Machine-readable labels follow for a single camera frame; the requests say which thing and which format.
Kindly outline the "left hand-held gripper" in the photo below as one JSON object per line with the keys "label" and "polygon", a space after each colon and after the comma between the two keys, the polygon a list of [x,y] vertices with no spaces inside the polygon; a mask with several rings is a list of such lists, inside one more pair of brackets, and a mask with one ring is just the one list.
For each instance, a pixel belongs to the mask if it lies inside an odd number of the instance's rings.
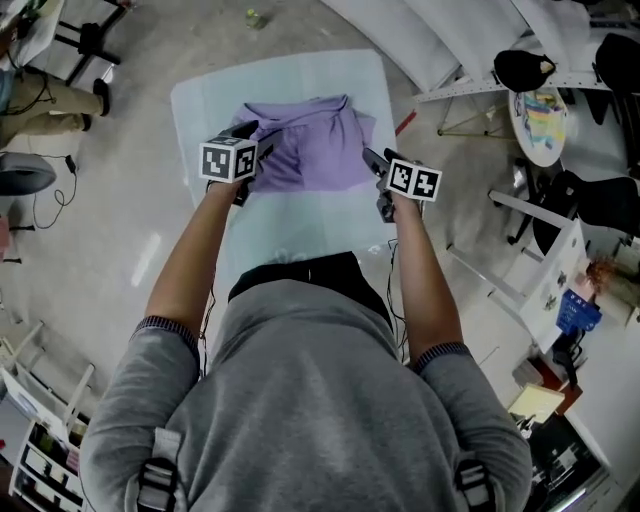
{"label": "left hand-held gripper", "polygon": [[249,189],[246,182],[256,175],[257,160],[267,158],[278,146],[278,131],[249,140],[258,129],[257,120],[235,124],[199,145],[198,175],[211,183],[240,183],[234,204],[243,206]]}

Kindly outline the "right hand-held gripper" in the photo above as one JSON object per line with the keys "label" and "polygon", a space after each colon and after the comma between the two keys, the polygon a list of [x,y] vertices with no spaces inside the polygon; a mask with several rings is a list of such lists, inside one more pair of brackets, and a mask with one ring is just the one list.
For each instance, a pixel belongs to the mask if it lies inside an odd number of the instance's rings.
{"label": "right hand-held gripper", "polygon": [[437,200],[441,171],[401,160],[401,155],[390,148],[384,150],[383,156],[370,148],[365,148],[362,153],[369,169],[379,178],[376,205],[385,223],[394,222],[393,193],[419,204]]}

